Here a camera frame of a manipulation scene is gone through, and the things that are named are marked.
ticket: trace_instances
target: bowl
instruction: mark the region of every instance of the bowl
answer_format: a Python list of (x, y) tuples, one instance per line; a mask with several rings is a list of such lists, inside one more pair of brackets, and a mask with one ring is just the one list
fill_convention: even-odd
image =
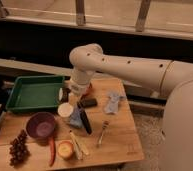
[(27, 122), (26, 131), (34, 139), (47, 139), (52, 136), (56, 120), (52, 113), (35, 113)]

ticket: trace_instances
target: wooden tabletop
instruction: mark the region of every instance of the wooden tabletop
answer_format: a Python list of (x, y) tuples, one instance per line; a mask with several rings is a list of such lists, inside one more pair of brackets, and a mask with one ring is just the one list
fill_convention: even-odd
[[(30, 156), (22, 165), (13, 168), (9, 166), (11, 158), (9, 154), (11, 145), (9, 143), (16, 138), (21, 129), (25, 129), (26, 123), (32, 114), (6, 113), (0, 130), (0, 170), (56, 170), (142, 160), (144, 155), (128, 101), (126, 99), (120, 101), (117, 114), (105, 114), (103, 111), (109, 100), (107, 96), (109, 91), (116, 91), (125, 95), (121, 81), (115, 78), (93, 79), (92, 85), (91, 96), (97, 99), (98, 106), (86, 109), (93, 130), (91, 135), (87, 134), (84, 129), (70, 127), (63, 122), (60, 116), (55, 114), (57, 121), (56, 147), (61, 140), (70, 140), (69, 130), (73, 130), (85, 142), (90, 155), (84, 155), (83, 160), (77, 160), (73, 156), (65, 161), (56, 154), (54, 165), (49, 167), (49, 146), (40, 145), (28, 137), (26, 144), (30, 151)], [(102, 130), (102, 123), (105, 120), (109, 121), (110, 124), (103, 137), (102, 145), (97, 148), (96, 143)]]

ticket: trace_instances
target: plastic tray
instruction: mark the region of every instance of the plastic tray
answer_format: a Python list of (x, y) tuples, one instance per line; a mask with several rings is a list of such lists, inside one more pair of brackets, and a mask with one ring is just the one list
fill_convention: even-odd
[(52, 110), (58, 107), (63, 76), (23, 76), (15, 80), (6, 109), (13, 113)]

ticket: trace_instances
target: grape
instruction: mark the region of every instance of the grape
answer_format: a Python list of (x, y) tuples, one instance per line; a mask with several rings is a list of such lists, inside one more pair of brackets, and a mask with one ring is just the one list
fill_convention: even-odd
[(29, 151), (27, 149), (26, 143), (27, 134), (25, 130), (21, 130), (20, 134), (13, 141), (10, 142), (12, 145), (9, 148), (9, 153), (11, 154), (10, 166), (16, 166), (28, 157)]

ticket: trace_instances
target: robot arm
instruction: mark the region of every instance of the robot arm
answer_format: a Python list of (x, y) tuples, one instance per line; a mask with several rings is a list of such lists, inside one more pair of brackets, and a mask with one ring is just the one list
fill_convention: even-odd
[(193, 64), (104, 55), (99, 45), (77, 47), (70, 89), (81, 95), (95, 71), (108, 73), (169, 96), (163, 118), (162, 171), (193, 170)]
[(168, 96), (176, 85), (193, 76), (193, 64), (135, 57), (104, 55), (97, 44), (80, 46), (70, 53), (74, 66), (70, 89), (81, 95), (95, 71), (114, 75)]

